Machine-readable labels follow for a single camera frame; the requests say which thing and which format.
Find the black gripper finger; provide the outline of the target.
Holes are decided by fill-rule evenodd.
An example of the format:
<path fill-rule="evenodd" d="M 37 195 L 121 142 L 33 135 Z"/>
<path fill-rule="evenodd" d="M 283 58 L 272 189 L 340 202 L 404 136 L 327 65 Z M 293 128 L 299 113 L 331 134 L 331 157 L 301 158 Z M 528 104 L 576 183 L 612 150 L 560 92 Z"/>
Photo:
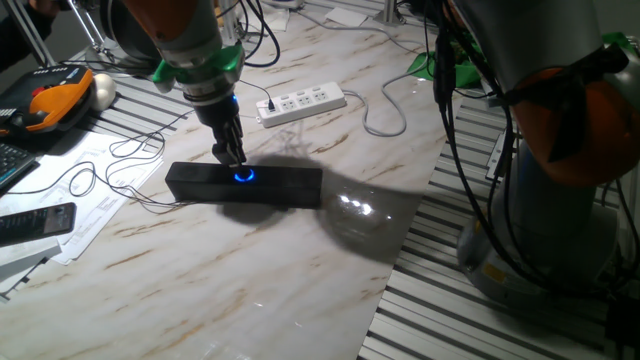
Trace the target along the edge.
<path fill-rule="evenodd" d="M 237 163 L 245 163 L 246 155 L 243 149 L 243 141 L 242 141 L 242 132 L 241 130 L 233 125 L 231 127 L 231 138 L 232 138 L 232 153 L 235 156 Z"/>
<path fill-rule="evenodd" d="M 231 143 L 216 143 L 212 146 L 212 154 L 225 166 L 241 165 L 241 149 Z"/>

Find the bare human hand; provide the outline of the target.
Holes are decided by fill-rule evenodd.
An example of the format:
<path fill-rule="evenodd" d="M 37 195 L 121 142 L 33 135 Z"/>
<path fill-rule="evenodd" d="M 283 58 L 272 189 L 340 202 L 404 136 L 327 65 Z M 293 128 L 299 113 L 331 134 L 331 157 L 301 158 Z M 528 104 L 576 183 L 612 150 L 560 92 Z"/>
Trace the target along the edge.
<path fill-rule="evenodd" d="M 55 18 L 60 12 L 60 6 L 53 0 L 29 0 L 32 9 L 46 17 Z"/>

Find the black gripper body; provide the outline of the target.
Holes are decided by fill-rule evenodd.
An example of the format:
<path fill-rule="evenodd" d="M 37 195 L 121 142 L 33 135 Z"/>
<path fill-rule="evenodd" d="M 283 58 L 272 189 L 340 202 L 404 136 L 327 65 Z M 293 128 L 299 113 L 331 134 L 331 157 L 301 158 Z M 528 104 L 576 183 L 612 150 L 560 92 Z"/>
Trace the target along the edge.
<path fill-rule="evenodd" d="M 235 94 L 194 104 L 199 121 L 212 130 L 216 143 L 231 143 L 231 127 L 237 126 L 243 135 L 239 104 Z"/>

